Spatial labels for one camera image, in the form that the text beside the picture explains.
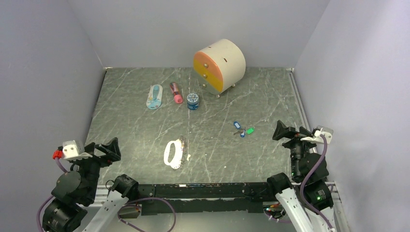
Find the blue plastic key tag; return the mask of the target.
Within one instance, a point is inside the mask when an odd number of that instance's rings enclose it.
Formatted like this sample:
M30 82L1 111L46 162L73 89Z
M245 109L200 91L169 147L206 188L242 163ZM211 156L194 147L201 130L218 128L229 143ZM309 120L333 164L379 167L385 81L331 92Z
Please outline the blue plastic key tag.
M235 128L237 128L238 130L242 128L237 121L234 121L233 125L234 125Z

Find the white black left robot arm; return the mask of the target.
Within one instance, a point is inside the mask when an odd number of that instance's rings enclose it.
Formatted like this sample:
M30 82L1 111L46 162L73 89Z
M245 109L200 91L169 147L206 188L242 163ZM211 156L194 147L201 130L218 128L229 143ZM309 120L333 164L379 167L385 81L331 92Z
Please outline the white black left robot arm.
M86 207L94 203L100 169L121 159L118 138L107 144L66 141L53 154L57 165L60 159L77 166L77 170L63 170L51 196L37 212L37 226L41 232L73 232L87 214ZM122 174L109 188L103 206L85 227L86 232L103 232L118 211L139 197L138 182Z

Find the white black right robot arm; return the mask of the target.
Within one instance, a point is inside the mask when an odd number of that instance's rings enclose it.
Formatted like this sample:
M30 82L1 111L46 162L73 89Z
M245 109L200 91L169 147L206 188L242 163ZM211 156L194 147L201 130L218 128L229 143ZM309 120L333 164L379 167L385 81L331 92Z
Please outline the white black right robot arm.
M281 120L272 139L290 150L291 177L279 173L266 181L266 195L278 201L298 232L335 232L334 202L326 184L325 156L334 131L318 126L313 131L286 126Z

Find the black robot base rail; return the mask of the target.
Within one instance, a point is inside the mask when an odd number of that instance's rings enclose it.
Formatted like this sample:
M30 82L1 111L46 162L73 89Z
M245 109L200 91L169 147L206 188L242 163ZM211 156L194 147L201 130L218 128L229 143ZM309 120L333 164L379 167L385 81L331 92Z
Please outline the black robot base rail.
M246 211L262 213L277 202L275 188L266 182L122 184L117 177L109 192L130 195L129 203L139 205L142 215Z

